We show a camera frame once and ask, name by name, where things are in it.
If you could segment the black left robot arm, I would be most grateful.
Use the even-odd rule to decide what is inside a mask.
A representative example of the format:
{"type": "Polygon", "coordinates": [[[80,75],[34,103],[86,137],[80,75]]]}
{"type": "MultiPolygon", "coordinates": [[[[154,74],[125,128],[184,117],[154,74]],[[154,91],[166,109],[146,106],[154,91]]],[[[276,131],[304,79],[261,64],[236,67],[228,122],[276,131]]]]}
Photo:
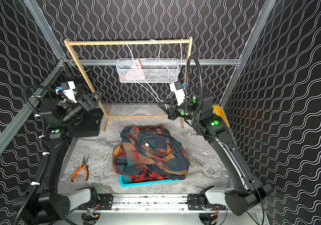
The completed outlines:
{"type": "Polygon", "coordinates": [[[80,88],[77,100],[71,101],[66,89],[31,85],[23,90],[23,98],[35,116],[41,119],[39,146],[42,159],[26,193],[13,202],[17,212],[14,224],[53,224],[65,220],[74,210],[99,206],[94,187],[74,194],[58,192],[64,159],[75,138],[96,137],[100,132],[102,111],[97,107],[102,92],[86,93],[80,88]]]}

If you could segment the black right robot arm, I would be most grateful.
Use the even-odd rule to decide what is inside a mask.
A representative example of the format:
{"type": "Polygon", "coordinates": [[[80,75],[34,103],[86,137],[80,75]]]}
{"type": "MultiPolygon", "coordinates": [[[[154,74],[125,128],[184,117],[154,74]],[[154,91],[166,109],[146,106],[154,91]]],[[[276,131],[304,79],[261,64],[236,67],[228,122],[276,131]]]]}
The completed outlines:
{"type": "Polygon", "coordinates": [[[199,60],[190,56],[186,70],[194,61],[197,67],[199,89],[189,96],[186,92],[188,82],[177,82],[175,88],[185,94],[183,100],[168,100],[158,104],[170,120],[178,117],[190,125],[215,150],[226,167],[233,182],[233,189],[224,190],[216,186],[201,191],[200,205],[211,210],[217,204],[224,205],[236,216],[248,212],[256,205],[261,205],[265,216],[264,200],[273,191],[269,183],[263,183],[250,169],[240,154],[233,133],[226,120],[214,112],[213,95],[204,87],[199,60]]]}

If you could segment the red black plaid shirt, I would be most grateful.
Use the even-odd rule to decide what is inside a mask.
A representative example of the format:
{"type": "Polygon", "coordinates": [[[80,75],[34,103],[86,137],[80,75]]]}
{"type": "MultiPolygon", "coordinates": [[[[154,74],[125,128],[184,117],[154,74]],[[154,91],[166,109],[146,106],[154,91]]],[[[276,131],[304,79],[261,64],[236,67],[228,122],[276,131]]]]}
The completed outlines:
{"type": "Polygon", "coordinates": [[[132,183],[154,182],[170,179],[168,176],[157,174],[154,172],[142,172],[141,174],[132,175],[129,178],[132,181],[132,183]]]}

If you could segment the white wire hanger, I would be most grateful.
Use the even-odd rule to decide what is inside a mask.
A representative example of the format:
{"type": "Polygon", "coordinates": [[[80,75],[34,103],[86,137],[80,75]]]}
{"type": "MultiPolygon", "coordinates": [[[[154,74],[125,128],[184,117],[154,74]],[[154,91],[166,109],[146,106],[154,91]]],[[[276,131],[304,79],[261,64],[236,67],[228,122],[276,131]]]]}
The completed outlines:
{"type": "Polygon", "coordinates": [[[178,77],[177,81],[180,81],[179,75],[181,74],[182,71],[182,64],[183,64],[183,39],[180,39],[180,57],[179,57],[179,67],[178,67],[178,77]]]}

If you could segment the multicolour plaid shirt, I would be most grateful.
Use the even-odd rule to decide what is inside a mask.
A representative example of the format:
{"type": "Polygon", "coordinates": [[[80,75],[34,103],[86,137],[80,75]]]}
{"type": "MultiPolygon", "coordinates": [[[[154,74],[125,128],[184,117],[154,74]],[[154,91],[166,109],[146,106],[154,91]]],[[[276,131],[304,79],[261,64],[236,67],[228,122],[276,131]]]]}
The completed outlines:
{"type": "Polygon", "coordinates": [[[120,138],[112,153],[112,166],[131,182],[184,180],[188,176],[187,152],[164,126],[126,126],[120,138]]]}
{"type": "Polygon", "coordinates": [[[119,175],[137,175],[154,172],[172,180],[184,180],[190,162],[187,152],[177,140],[122,142],[112,154],[114,172],[119,175]]]}

